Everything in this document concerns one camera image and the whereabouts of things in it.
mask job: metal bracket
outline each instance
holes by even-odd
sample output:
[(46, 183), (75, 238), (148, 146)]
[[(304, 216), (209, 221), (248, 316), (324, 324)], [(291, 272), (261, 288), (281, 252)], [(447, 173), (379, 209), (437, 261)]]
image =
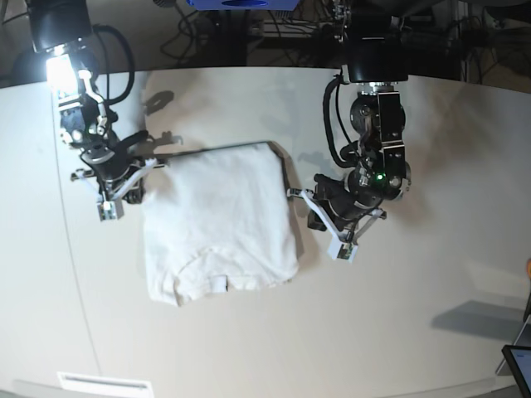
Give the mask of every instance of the metal bracket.
[(314, 193), (312, 191), (306, 189), (291, 188), (287, 192), (287, 197), (299, 197), (303, 199), (308, 207), (313, 210), (317, 216), (319, 216), (328, 231), (330, 231), (332, 234), (332, 240), (330, 241), (330, 245), (327, 250), (329, 256), (334, 260), (348, 260), (348, 262), (352, 263), (354, 256), (358, 252), (358, 239), (365, 232), (367, 232), (367, 230), (378, 218), (385, 219), (385, 211), (380, 208), (371, 211), (371, 217), (367, 220), (363, 227), (361, 227), (354, 235), (351, 235), (350, 232), (338, 230), (324, 208), (314, 201), (312, 197), (313, 195)]

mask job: bright light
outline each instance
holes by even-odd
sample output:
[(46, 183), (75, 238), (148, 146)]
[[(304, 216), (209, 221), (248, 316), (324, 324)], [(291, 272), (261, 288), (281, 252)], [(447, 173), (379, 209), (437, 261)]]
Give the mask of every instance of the bright light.
[(68, 54), (55, 56), (46, 61), (48, 84), (58, 92), (59, 98), (78, 95), (76, 73)]

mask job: white table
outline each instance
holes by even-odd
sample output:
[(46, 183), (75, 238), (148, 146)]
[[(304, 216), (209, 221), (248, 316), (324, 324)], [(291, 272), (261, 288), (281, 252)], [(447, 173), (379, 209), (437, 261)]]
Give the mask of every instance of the white table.
[[(272, 140), (295, 166), (290, 180), (311, 188), (315, 173), (340, 173), (321, 111), (333, 74), (139, 73), (134, 93), (114, 107), (115, 129), (137, 131), (141, 99), (172, 91), (173, 101), (145, 118), (152, 135), (176, 137), (158, 151)], [(114, 75), (111, 91), (124, 82)], [(57, 139), (72, 261), (101, 374), (151, 380), (157, 398), (459, 397), (492, 388), (529, 290), (531, 97), (418, 77), (399, 89), (412, 189), (386, 203), (388, 219), (360, 240), (354, 264), (328, 259), (329, 234), (305, 227), (301, 202), (293, 205), (301, 268), (291, 284), (183, 308), (149, 301), (140, 208), (101, 224), (94, 198), (70, 182), (79, 159)], [(342, 88), (346, 124), (355, 91)]]

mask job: black cable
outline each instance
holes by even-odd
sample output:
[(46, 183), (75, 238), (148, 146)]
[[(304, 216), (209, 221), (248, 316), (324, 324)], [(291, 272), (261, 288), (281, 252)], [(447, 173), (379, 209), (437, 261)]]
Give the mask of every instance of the black cable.
[[(192, 35), (192, 32), (193, 32), (193, 29), (192, 29), (192, 24), (190, 23), (190, 21), (188, 20), (188, 16), (184, 15), (184, 12), (183, 10), (180, 8), (180, 6), (178, 5), (177, 2), (175, 2), (175, 9), (177, 10), (177, 12), (179, 13), (179, 16), (182, 18), (182, 20), (184, 20), (184, 23), (186, 23), (186, 28), (188, 29), (188, 31), (190, 32), (190, 35)], [(179, 61), (179, 63), (182, 62), (183, 58), (186, 56), (186, 54), (190, 51), (190, 49), (192, 48), (193, 46), (193, 37), (190, 36), (190, 41), (188, 42), (188, 46), (186, 47), (186, 49), (184, 50), (184, 52), (181, 54), (181, 60)]]
[(338, 87), (335, 89), (335, 113), (336, 113), (336, 115), (338, 117), (339, 126), (341, 126), (341, 131), (343, 132), (343, 135), (345, 136), (345, 139), (347, 140), (348, 145), (350, 145), (351, 148), (355, 152), (356, 150), (355, 150), (355, 148), (353, 146), (353, 142), (351, 141), (350, 137), (347, 134), (347, 130), (346, 130), (344, 124), (343, 124), (343, 120), (341, 120), (341, 113), (339, 113), (339, 87), (341, 87), (342, 76), (343, 76), (343, 72), (338, 77), (339, 84), (338, 84)]
[(125, 87), (125, 90), (121, 95), (119, 95), (116, 98), (109, 99), (107, 101), (108, 105), (118, 104), (119, 102), (122, 102), (123, 100), (125, 100), (128, 97), (128, 95), (131, 94), (131, 90), (133, 89), (134, 70), (135, 70), (133, 52), (131, 51), (131, 47), (129, 46), (127, 39), (125, 38), (124, 35), (120, 33), (118, 29), (114, 27), (109, 27), (107, 25), (94, 25), (93, 29), (95, 33), (108, 33), (114, 36), (114, 38), (116, 38), (116, 40), (122, 47), (122, 50), (124, 51), (125, 58), (127, 60), (128, 70), (129, 70), (129, 78), (127, 80), (127, 86)]
[(107, 73), (107, 103), (109, 103), (110, 99), (110, 67), (109, 67), (109, 53), (107, 52), (107, 47), (105, 46), (105, 43), (103, 42), (103, 39), (101, 38), (101, 35), (99, 32), (95, 32), (96, 38), (100, 42), (101, 50), (103, 51), (103, 57), (105, 61), (105, 72)]
[(15, 21), (16, 19), (20, 17), (25, 17), (27, 15), (27, 12), (23, 12), (22, 14), (15, 15), (14, 17), (8, 18), (5, 21), (2, 21), (2, 25), (5, 25), (6, 23), (9, 23), (11, 21)]
[[(273, 12), (271, 12), (270, 10), (267, 10), (267, 12), (269, 13), (271, 19), (273, 20), (273, 23), (275, 24), (276, 31), (279, 33), (279, 39), (282, 39), (282, 34), (280, 33), (279, 24), (276, 22), (276, 18), (275, 18), (275, 16), (273, 15)], [(293, 66), (297, 66), (297, 64), (295, 64), (295, 62), (294, 62), (293, 59), (291, 58), (290, 53), (289, 53), (285, 48), (282, 48), (282, 50), (284, 51), (285, 57), (286, 57), (288, 60), (290, 60), (291, 65), (293, 65)]]
[(478, 52), (475, 50), (475, 48), (472, 49), (472, 58), (474, 58), (475, 66), (478, 70), (478, 76), (479, 76), (478, 83), (482, 85), (483, 84), (483, 73), (481, 72), (481, 59), (480, 59), (480, 56), (478, 55)]
[(332, 126), (330, 124), (330, 96), (332, 95), (332, 92), (336, 90), (338, 85), (340, 85), (340, 79), (338, 76), (334, 77), (333, 80), (331, 80), (327, 86), (326, 89), (324, 89), (324, 95), (323, 95), (323, 121), (324, 121), (324, 132), (326, 133), (326, 141), (329, 146), (330, 155), (332, 156), (332, 159), (334, 160), (335, 164), (340, 166), (341, 168), (349, 168), (353, 167), (354, 165), (351, 162), (345, 162), (342, 158), (339, 157), (338, 152), (335, 148), (335, 142), (334, 142), (334, 133), (332, 132)]
[[(181, 17), (181, 20), (179, 21), (179, 24), (177, 25), (178, 32), (175, 36), (171, 37), (170, 39), (166, 40), (160, 47), (159, 50), (162, 54), (165, 56), (172, 58), (178, 62), (178, 65), (180, 65), (183, 62), (184, 57), (186, 54), (190, 51), (190, 48), (193, 46), (194, 42), (194, 35), (192, 30), (192, 25), (190, 24), (190, 21), (188, 18), (190, 18), (192, 15), (198, 13), (198, 11), (190, 12), (188, 15), (184, 15), (183, 10), (180, 8), (179, 5), (175, 3), (175, 9), (177, 10), (179, 16)], [(187, 24), (188, 33), (184, 31), (184, 28), (181, 26), (181, 24)], [(169, 52), (166, 51), (166, 47), (175, 42), (181, 35), (187, 36), (190, 38), (190, 41), (188, 42), (188, 46), (184, 50), (184, 52), (180, 56), (175, 56)]]

